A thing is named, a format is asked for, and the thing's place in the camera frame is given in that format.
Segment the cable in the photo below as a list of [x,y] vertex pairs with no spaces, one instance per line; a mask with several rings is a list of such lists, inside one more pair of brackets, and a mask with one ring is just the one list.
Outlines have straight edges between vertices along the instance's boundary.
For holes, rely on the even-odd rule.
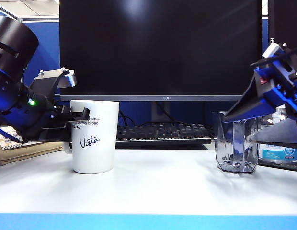
[[125,117],[124,113],[123,113],[121,110],[119,110],[119,114],[121,114],[121,116],[119,116],[119,117],[122,117],[123,120],[124,120],[124,125],[125,125],[125,126],[128,126],[128,124],[127,124],[127,120],[126,120],[126,117]]
[[128,117],[128,116],[119,116],[119,117],[122,117],[123,119],[128,118],[131,121],[131,123],[133,123],[133,126],[136,126],[135,122],[130,117]]
[[274,61],[278,61],[278,60],[284,59],[284,58],[286,58],[286,57],[288,57],[288,56],[290,56],[292,54],[295,54],[295,53],[297,53],[297,48],[292,49],[291,51],[289,51],[287,53],[284,53],[284,54],[281,54],[281,55],[276,56],[276,57],[268,57],[265,60],[262,60],[261,59],[261,60],[259,60],[257,62],[254,62],[254,63],[250,64],[250,67],[252,69],[255,69],[258,66],[266,65],[266,64],[272,63]]
[[16,143],[19,143],[19,144],[24,144],[24,143],[27,143],[26,141],[20,141],[18,138],[6,133],[4,130],[2,130],[0,128],[0,134],[2,134],[4,137],[16,142]]
[[163,113],[164,113],[170,120],[172,120],[173,122],[175,122],[175,123],[180,123],[180,124],[184,124],[184,125],[187,125],[187,126],[190,125],[189,123],[182,122],[182,121],[178,121],[178,120],[174,119],[172,116],[170,116],[170,114],[167,113],[167,111],[164,110],[164,108],[163,108],[158,102],[155,101],[155,103],[156,103],[156,105],[162,110],[162,112],[163,112]]

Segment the black keyboard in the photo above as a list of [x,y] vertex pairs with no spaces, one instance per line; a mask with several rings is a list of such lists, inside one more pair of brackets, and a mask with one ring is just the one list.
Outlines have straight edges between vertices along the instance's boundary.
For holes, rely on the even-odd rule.
[[180,146],[210,144],[209,132],[202,124],[151,124],[143,126],[119,126],[117,147]]

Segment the monitor screen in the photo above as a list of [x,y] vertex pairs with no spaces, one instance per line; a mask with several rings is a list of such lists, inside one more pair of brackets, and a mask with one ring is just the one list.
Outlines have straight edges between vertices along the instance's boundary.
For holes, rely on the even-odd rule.
[[261,0],[61,0],[63,99],[231,100],[261,55]]

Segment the glass cup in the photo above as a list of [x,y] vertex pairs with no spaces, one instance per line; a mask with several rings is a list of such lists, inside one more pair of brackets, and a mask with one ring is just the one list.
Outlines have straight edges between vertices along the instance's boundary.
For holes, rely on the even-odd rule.
[[213,112],[217,166],[231,173],[252,173],[258,163],[258,144],[247,136],[257,131],[257,119],[223,122],[226,112]]

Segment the monitor stand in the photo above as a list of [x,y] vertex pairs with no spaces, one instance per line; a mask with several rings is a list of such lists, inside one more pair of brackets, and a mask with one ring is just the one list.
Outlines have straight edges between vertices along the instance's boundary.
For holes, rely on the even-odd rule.
[[[170,114],[171,103],[170,102],[158,102],[163,109]],[[171,121],[162,110],[156,105],[155,102],[151,102],[151,121],[152,122],[168,122]]]

